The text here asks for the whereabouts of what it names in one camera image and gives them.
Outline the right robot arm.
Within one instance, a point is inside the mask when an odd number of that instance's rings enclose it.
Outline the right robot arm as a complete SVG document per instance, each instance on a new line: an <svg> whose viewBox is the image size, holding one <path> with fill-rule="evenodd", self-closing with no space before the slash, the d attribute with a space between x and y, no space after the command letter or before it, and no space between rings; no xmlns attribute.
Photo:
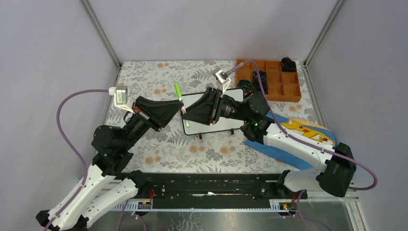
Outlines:
<svg viewBox="0 0 408 231"><path fill-rule="evenodd" d="M269 110L259 92L239 102L208 87L201 98L186 108L182 118L207 126L220 118L241 120L244 124L240 130L248 141L278 148L312 165L312 169L286 170L281 174L276 192L282 198L311 189L344 197L357 169L350 147L343 143L332 147L283 128L277 119L267 116Z"/></svg>

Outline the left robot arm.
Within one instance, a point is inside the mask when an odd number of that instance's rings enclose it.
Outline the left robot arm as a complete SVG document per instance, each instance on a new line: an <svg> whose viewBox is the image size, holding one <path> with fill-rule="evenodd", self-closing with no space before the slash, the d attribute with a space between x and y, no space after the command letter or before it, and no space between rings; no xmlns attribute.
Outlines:
<svg viewBox="0 0 408 231"><path fill-rule="evenodd" d="M36 220L50 231L86 231L120 202L134 196L145 197L150 190L147 176L132 171L102 197L98 193L127 166L129 150L149 130L161 131L183 107L179 100L152 101L138 97L134 103L120 103L130 118L123 127L101 125L94 131L92 146L97 154L85 176L53 209L42 210Z"/></svg>

